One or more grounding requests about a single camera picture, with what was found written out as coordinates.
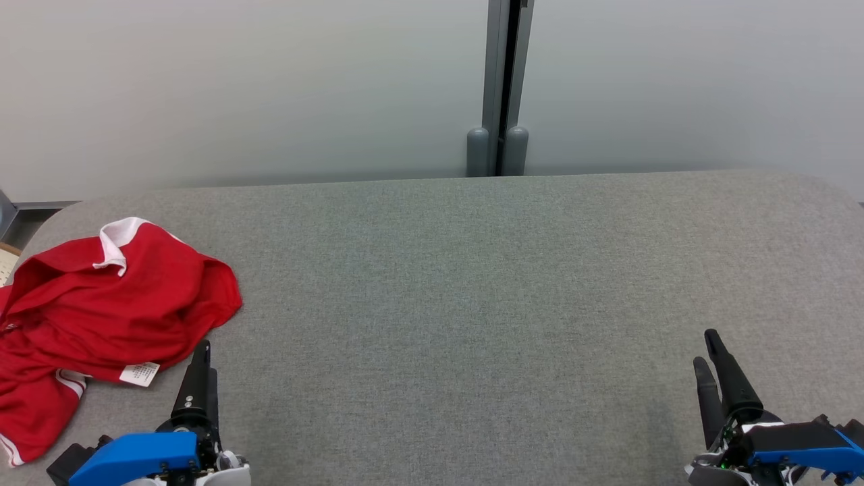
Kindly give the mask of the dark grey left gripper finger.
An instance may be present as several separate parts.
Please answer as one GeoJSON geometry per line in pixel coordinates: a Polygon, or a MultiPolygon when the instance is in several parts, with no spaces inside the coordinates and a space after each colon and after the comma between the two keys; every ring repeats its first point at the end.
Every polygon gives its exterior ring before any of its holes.
{"type": "Polygon", "coordinates": [[[192,352],[175,406],[171,412],[171,427],[201,427],[209,422],[210,341],[201,340],[192,352]]]}
{"type": "Polygon", "coordinates": [[[220,440],[218,399],[218,371],[213,367],[210,367],[210,369],[208,369],[207,375],[206,415],[209,422],[210,433],[213,441],[220,440]]]}

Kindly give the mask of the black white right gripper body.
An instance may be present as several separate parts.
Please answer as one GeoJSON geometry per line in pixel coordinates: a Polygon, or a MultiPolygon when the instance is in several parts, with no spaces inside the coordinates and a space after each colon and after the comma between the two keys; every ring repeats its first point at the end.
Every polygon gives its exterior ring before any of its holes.
{"type": "Polygon", "coordinates": [[[746,462],[734,465],[725,459],[725,453],[746,429],[755,425],[777,427],[784,422],[768,411],[759,411],[758,421],[744,424],[736,418],[722,416],[722,411],[701,411],[701,428],[707,451],[695,456],[684,470],[691,485],[796,485],[811,470],[797,464],[756,465],[746,462]]]}

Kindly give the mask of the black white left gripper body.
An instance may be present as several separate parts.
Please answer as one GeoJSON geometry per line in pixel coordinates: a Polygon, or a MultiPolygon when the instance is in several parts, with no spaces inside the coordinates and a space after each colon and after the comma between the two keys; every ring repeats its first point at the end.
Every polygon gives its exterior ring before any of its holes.
{"type": "Polygon", "coordinates": [[[157,485],[250,485],[251,468],[247,459],[220,442],[218,424],[209,418],[171,418],[158,433],[194,433],[198,464],[186,468],[167,468],[152,476],[157,485]]]}

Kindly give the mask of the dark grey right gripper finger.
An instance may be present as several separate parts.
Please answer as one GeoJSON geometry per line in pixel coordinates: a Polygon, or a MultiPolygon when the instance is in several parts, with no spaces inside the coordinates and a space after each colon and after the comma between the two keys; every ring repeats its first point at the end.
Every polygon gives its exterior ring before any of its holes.
{"type": "Polygon", "coordinates": [[[721,396],[715,376],[709,363],[703,357],[694,357],[693,368],[697,382],[697,399],[701,417],[701,428],[705,446],[712,449],[717,437],[721,436],[726,422],[721,396]]]}
{"type": "Polygon", "coordinates": [[[764,414],[763,402],[737,359],[729,352],[717,330],[707,329],[704,338],[710,360],[715,366],[724,416],[738,423],[759,422],[764,414]]]}

